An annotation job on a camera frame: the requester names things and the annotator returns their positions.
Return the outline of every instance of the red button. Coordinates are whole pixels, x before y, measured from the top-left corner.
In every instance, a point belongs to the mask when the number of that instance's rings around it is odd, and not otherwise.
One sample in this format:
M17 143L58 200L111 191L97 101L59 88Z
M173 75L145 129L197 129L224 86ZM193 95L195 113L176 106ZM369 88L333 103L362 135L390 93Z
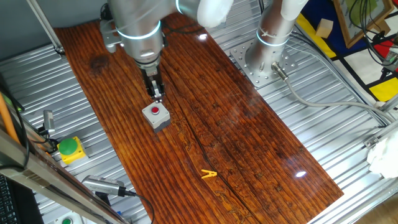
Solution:
M154 106L152 109L152 114L157 115L159 113L159 108Z

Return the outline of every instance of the cylinder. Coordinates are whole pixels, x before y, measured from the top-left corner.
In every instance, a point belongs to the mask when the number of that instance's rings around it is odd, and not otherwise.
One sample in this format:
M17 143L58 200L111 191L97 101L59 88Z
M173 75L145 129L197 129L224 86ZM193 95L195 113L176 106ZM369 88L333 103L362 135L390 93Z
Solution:
M282 2L283 0L273 0L263 12L256 38L246 52L246 64L256 75L267 75L272 72L272 63L283 60L282 52L297 16L293 20L285 19L281 14Z
M157 58L163 47L160 19L174 10L168 1L109 0L124 50L142 62Z

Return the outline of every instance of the wooden frame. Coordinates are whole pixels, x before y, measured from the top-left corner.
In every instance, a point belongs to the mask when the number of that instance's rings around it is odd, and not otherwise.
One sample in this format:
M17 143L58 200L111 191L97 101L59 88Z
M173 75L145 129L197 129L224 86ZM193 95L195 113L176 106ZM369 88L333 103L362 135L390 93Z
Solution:
M341 1L346 1L346 0L333 0L333 4L335 5L335 9L337 12L337 17L338 21L340 23L341 31L343 33L344 41L346 43L347 48L352 47L359 39L361 39L364 36L363 31L358 32L353 38L350 37L349 35L349 30L346 25L346 18L345 14L343 13L343 10L341 8ZM384 3L384 10L377 15L373 20L373 22L370 22L368 26L366 27L368 30L373 29L376 24L379 24L384 20L386 16L390 14L390 12L394 9L394 5L392 4L392 0L382 0Z

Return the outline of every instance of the green button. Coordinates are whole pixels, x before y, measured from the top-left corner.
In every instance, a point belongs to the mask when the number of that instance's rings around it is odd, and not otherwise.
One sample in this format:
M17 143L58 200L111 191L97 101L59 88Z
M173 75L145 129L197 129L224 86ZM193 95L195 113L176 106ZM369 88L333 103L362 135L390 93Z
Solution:
M61 154L70 155L77 149L77 142L74 139L64 139L59 146Z
M70 220L69 218L66 218L62 221L62 224L71 224L72 220Z

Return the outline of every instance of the slotted aluminum surface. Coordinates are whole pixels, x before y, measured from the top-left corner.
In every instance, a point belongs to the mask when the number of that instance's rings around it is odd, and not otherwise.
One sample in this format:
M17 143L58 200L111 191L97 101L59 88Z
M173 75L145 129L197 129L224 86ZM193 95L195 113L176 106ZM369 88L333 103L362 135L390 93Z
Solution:
M226 27L208 31L229 55L234 46L255 37L259 18L257 0L235 0ZM288 44L305 49L293 42ZM299 95L313 102L359 100L334 68L328 69L309 54L288 50L300 65L299 71L290 74ZM90 160L74 169L66 167L71 174L78 180L87 175L118 179L134 189L68 61L61 60L52 46L0 62L0 72L25 106L23 115L32 124L41 126L42 111L53 110L57 131L53 137L61 140L78 136L82 140ZM368 171L368 150L363 142L380 130L380 124L366 110L349 106L306 107L290 95L281 80L258 92L345 193L311 223L351 222L398 191L395 179L383 179ZM36 195L36 199L45 223L68 212L41 195ZM123 217L134 223L150 223L138 198L111 197L110 201Z

